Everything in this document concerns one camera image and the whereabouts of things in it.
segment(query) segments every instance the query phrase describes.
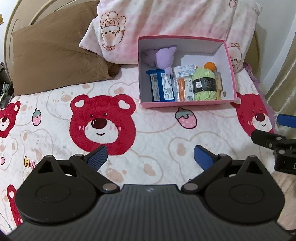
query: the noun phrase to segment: curtain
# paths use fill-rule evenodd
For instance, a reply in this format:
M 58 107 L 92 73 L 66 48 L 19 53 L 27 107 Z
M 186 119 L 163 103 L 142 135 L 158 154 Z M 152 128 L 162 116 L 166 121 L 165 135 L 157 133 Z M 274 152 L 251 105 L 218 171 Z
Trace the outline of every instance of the curtain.
M 296 116 L 296 37 L 277 79 L 265 97 L 276 116 Z M 279 133 L 288 139 L 296 139 L 296 129 L 279 126 Z

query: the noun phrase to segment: pillow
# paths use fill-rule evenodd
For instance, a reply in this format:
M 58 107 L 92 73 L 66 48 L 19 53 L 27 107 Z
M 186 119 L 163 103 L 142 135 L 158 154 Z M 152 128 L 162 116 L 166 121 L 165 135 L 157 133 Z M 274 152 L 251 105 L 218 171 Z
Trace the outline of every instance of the pillow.
M 236 73 L 244 63 L 262 7 L 254 0 L 230 0 L 230 4 L 236 9 L 226 43 Z
M 79 46 L 112 63 L 136 64 L 138 36 L 185 35 L 222 40 L 230 38 L 229 47 L 236 48 L 233 48 L 235 54 L 239 51 L 242 53 L 242 64 L 254 33 L 251 30 L 254 30 L 258 18 L 258 15 L 254 17 L 253 12 L 261 11 L 253 0 L 251 3 L 247 3 L 248 1 L 101 0 L 97 8 L 98 17 L 91 22 Z
M 78 47 L 97 5 L 77 4 L 13 33 L 15 95 L 107 80 L 118 73 L 119 65 Z

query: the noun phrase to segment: pink and white pillow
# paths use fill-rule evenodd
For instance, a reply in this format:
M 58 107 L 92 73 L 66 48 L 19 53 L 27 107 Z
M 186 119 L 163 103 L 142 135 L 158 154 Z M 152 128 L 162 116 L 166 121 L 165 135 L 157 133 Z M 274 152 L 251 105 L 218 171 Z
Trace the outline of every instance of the pink and white pillow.
M 136 64 L 139 36 L 199 36 L 226 40 L 237 72 L 261 7 L 254 0 L 101 0 L 97 11 L 79 47 L 111 63 Z

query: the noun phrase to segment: orange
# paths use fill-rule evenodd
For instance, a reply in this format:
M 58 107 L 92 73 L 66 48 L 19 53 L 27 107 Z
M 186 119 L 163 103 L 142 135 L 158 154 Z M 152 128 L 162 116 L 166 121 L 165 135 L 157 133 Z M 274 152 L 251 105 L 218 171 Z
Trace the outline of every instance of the orange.
M 216 65 L 212 62 L 207 62 L 205 63 L 204 68 L 214 72 L 216 70 Z

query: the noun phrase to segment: stuffed animal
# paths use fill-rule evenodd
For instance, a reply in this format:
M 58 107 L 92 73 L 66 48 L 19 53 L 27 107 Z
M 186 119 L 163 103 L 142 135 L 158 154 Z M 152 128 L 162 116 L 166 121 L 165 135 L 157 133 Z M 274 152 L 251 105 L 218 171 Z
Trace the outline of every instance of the stuffed animal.
M 145 52 L 143 61 L 151 67 L 163 69 L 166 74 L 173 75 L 172 64 L 177 46 L 163 48 L 160 50 L 150 49 Z

